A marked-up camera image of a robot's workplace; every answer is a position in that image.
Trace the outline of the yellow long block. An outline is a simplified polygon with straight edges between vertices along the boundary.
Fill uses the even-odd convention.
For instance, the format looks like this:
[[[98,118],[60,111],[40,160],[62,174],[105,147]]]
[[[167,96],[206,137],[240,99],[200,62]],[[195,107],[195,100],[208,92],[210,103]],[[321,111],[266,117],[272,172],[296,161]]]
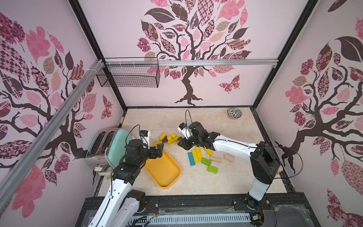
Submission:
[[[193,156],[194,162],[199,163],[199,158],[198,158],[196,150],[192,150],[192,156]]]

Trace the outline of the yellow rectangular block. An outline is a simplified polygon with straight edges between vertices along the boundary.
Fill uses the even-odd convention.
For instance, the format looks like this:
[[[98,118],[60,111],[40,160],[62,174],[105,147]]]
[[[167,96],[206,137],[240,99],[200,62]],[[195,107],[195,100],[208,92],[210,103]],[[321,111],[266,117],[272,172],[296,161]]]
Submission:
[[[162,141],[165,137],[167,136],[166,133],[163,133],[160,137],[159,137],[159,140]]]

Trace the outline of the yellow cube block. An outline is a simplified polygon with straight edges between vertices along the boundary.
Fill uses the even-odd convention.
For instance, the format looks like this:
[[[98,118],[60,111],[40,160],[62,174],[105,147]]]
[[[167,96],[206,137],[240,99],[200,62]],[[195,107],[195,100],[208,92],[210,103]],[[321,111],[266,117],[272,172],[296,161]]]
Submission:
[[[167,143],[168,143],[168,145],[171,145],[171,144],[177,142],[178,140],[179,140],[179,137],[175,137],[175,138],[172,138],[172,139],[168,140]]]

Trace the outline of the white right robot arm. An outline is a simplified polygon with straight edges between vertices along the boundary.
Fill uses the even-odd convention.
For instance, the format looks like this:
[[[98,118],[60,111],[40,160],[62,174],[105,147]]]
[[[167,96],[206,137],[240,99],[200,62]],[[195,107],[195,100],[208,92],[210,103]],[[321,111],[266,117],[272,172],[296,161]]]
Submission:
[[[230,139],[217,132],[207,132],[199,122],[193,122],[189,126],[182,123],[177,129],[184,136],[178,145],[185,150],[201,147],[248,161],[255,179],[246,200],[259,202],[263,199],[281,167],[279,158],[272,147],[262,141],[258,144],[246,143]]]

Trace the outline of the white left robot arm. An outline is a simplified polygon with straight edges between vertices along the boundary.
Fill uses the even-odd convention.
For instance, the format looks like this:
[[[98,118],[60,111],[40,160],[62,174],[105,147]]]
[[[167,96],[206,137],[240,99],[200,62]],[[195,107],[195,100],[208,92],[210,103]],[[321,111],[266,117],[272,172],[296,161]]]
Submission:
[[[129,141],[125,155],[114,169],[108,192],[101,203],[90,227],[125,227],[132,216],[145,208],[146,194],[132,190],[141,169],[149,159],[163,156],[164,145],[149,147],[140,139]]]

